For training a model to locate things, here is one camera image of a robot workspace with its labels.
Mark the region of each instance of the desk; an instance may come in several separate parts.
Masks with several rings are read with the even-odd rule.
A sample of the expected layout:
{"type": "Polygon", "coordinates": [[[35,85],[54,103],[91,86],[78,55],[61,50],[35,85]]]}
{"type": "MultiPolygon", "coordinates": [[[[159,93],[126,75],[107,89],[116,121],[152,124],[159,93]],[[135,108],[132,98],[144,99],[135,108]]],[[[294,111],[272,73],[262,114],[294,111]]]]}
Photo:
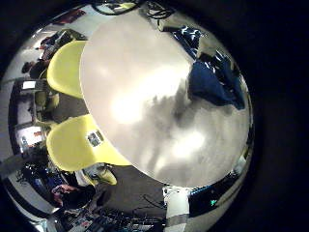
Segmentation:
{"type": "Polygon", "coordinates": [[[137,169],[179,187],[223,178],[249,130],[248,107],[187,97],[192,63],[169,33],[136,11],[102,24],[80,63],[84,100],[102,133],[137,169]]]}
{"type": "Polygon", "coordinates": [[[10,102],[10,137],[12,138],[14,153],[26,151],[28,146],[45,140],[43,129],[34,126],[37,121],[37,106],[35,104],[35,92],[44,89],[42,80],[31,80],[30,89],[23,89],[24,81],[15,83],[10,102]]]}

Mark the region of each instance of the table surface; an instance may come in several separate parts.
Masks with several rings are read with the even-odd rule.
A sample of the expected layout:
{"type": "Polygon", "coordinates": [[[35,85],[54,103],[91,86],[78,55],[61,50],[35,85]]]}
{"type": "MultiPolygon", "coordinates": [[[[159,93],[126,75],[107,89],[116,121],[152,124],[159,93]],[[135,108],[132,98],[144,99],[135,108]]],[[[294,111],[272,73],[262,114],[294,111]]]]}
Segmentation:
{"type": "Polygon", "coordinates": [[[112,18],[87,41],[80,63],[86,105],[101,132],[137,169],[178,187],[228,174],[249,130],[246,108],[191,101],[193,60],[137,11],[112,18]]]}

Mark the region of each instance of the yellow chair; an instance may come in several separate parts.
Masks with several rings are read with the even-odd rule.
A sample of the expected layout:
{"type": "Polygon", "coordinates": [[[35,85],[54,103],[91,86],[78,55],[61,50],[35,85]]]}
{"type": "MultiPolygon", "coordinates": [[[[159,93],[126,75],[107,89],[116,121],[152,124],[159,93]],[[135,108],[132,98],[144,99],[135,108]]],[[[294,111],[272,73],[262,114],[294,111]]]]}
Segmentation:
{"type": "Polygon", "coordinates": [[[98,132],[90,114],[70,118],[50,131],[46,139],[51,160],[66,171],[77,171],[97,162],[130,163],[98,132]]]}
{"type": "Polygon", "coordinates": [[[79,84],[79,61],[85,41],[73,41],[63,45],[52,57],[47,82],[58,92],[82,99],[79,84]]]}
{"type": "Polygon", "coordinates": [[[35,93],[35,104],[42,107],[43,111],[50,112],[59,104],[59,94],[48,96],[45,91],[35,93]]]}
{"type": "Polygon", "coordinates": [[[134,7],[136,4],[135,3],[122,3],[119,4],[121,8],[123,9],[131,9],[132,7],[134,7]]]}

